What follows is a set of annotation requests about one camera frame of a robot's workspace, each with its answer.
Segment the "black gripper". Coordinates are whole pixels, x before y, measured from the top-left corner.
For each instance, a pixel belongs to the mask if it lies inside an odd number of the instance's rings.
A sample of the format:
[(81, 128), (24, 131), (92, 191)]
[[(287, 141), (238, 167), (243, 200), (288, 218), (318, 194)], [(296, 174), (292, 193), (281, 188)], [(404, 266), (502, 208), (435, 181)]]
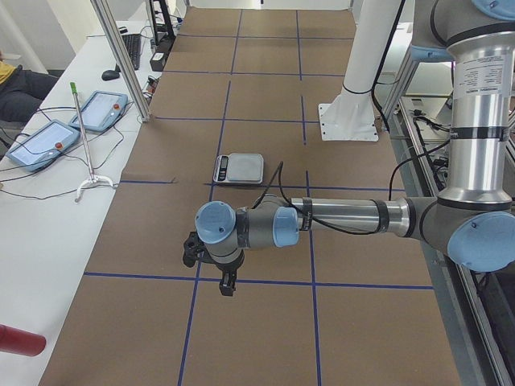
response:
[(215, 265), (221, 272), (222, 277), (219, 283), (219, 290), (222, 296), (233, 296), (236, 291), (237, 270), (243, 265), (245, 260), (245, 253), (243, 250), (238, 249), (230, 262), (220, 263), (216, 262), (212, 256), (209, 256), (209, 263)]

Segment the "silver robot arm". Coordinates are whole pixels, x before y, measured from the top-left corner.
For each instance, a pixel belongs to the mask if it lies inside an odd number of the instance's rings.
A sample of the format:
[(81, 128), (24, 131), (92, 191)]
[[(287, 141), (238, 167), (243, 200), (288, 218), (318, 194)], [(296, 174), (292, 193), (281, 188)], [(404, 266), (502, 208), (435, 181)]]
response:
[(356, 236), (421, 240), (458, 265), (493, 272), (514, 260), (512, 199), (503, 188), (514, 64), (511, 1), (418, 1), (413, 49), (455, 62), (448, 180), (434, 198), (288, 199), (263, 193), (252, 207), (213, 201), (196, 213), (183, 263), (215, 265), (224, 296), (236, 289), (245, 250), (297, 244), (325, 227)]

